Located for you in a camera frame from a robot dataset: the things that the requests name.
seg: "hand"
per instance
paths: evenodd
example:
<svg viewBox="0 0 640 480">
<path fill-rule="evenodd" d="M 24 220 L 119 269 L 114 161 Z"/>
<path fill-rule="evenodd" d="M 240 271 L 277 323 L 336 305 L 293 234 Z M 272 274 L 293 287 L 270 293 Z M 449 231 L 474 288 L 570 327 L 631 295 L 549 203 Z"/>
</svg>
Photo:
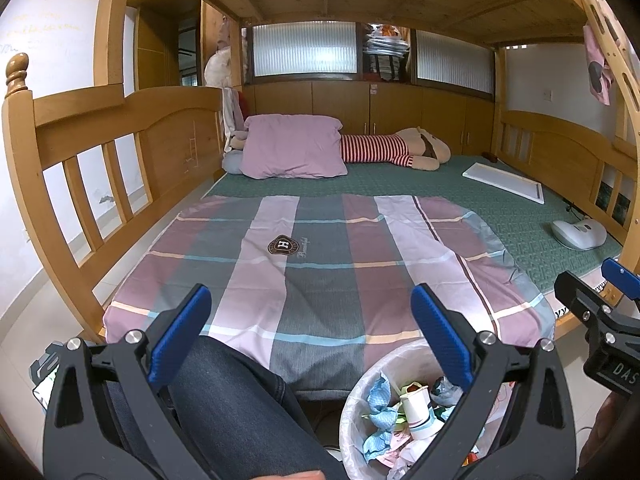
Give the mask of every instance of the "hand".
<svg viewBox="0 0 640 480">
<path fill-rule="evenodd" d="M 302 473 L 293 473 L 287 476 L 260 476 L 254 480 L 324 480 L 322 471 L 303 471 Z"/>
<path fill-rule="evenodd" d="M 602 403 L 589 438 L 580 452 L 579 467 L 583 467 L 600 449 L 600 446 L 620 418 L 620 413 L 622 413 L 625 403 L 625 398 L 615 393 L 611 393 Z"/>
</svg>

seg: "white trash bin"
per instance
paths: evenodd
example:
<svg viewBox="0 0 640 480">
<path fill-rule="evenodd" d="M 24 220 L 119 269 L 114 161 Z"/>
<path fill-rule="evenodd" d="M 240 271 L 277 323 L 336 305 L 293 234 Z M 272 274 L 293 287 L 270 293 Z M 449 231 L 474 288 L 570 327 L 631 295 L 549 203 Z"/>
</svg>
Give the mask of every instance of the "white trash bin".
<svg viewBox="0 0 640 480">
<path fill-rule="evenodd" d="M 365 439 L 377 430 L 369 419 L 363 418 L 362 415 L 370 413 L 367 396 L 373 383 L 380 377 L 380 372 L 387 376 L 391 384 L 391 406 L 399 401 L 398 391 L 402 386 L 412 381 L 432 386 L 443 375 L 427 341 L 420 339 L 407 343 L 384 356 L 360 378 L 347 397 L 339 428 L 342 463 L 351 480 L 386 480 L 389 472 L 389 469 L 378 460 L 372 460 L 367 464 L 362 455 Z M 489 423 L 485 426 L 484 435 L 478 441 L 481 456 L 487 452 L 498 431 L 510 397 L 511 388 L 504 384 L 498 394 Z"/>
</svg>

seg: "blanket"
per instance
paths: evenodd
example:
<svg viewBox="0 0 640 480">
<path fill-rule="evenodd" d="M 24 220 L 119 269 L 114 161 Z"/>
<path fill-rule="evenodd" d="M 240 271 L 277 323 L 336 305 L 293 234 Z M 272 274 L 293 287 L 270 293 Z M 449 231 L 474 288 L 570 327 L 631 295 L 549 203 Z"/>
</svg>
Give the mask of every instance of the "blanket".
<svg viewBox="0 0 640 480">
<path fill-rule="evenodd" d="M 548 303 L 477 214 L 443 198 L 348 194 L 204 198 L 153 243 L 104 322 L 110 342 L 144 330 L 203 283 L 204 335 L 301 398 L 345 398 L 378 359 L 421 338 L 409 298 L 422 282 L 506 343 L 553 335 Z"/>
</svg>

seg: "green mattress cover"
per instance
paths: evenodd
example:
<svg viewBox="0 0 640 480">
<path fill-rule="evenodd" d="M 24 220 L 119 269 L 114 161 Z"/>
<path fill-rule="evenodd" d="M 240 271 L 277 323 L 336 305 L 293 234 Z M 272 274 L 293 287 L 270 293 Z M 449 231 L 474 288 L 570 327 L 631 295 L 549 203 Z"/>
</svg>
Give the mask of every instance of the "green mattress cover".
<svg viewBox="0 0 640 480">
<path fill-rule="evenodd" d="M 545 294 L 556 276 L 570 270 L 577 276 L 600 266 L 605 258 L 618 256 L 620 244 L 609 235 L 601 247 L 572 251 L 556 241 L 549 224 L 553 220 L 575 222 L 562 198 L 545 187 L 540 205 L 497 187 L 462 176 L 475 162 L 508 171 L 476 156 L 454 156 L 437 171 L 419 171 L 392 164 L 347 164 L 348 175 L 334 178 L 267 178 L 254 180 L 228 174 L 208 195 L 257 197 L 271 195 L 325 196 L 351 193 L 365 196 L 441 196 L 478 213 L 494 230 L 516 262 Z"/>
</svg>

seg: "bolt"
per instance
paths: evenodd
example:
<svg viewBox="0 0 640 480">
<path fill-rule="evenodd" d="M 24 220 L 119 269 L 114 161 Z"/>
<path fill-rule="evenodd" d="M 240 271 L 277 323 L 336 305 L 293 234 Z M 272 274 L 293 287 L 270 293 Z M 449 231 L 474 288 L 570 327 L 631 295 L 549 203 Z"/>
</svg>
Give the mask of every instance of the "bolt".
<svg viewBox="0 0 640 480">
<path fill-rule="evenodd" d="M 69 340 L 69 342 L 66 344 L 66 347 L 69 348 L 69 350 L 78 350 L 81 344 L 82 341 L 80 341 L 80 338 L 74 337 Z"/>
<path fill-rule="evenodd" d="M 495 336 L 495 334 L 493 332 L 489 332 L 488 330 L 479 333 L 478 339 L 485 345 L 492 345 L 497 341 L 497 337 Z"/>
<path fill-rule="evenodd" d="M 140 332 L 140 330 L 132 330 L 131 332 L 127 332 L 127 335 L 124 336 L 124 341 L 131 344 L 139 343 L 141 340 L 142 332 Z"/>
<path fill-rule="evenodd" d="M 556 345 L 551 341 L 551 339 L 544 338 L 540 340 L 540 348 L 545 352 L 552 352 L 556 348 Z"/>
</svg>

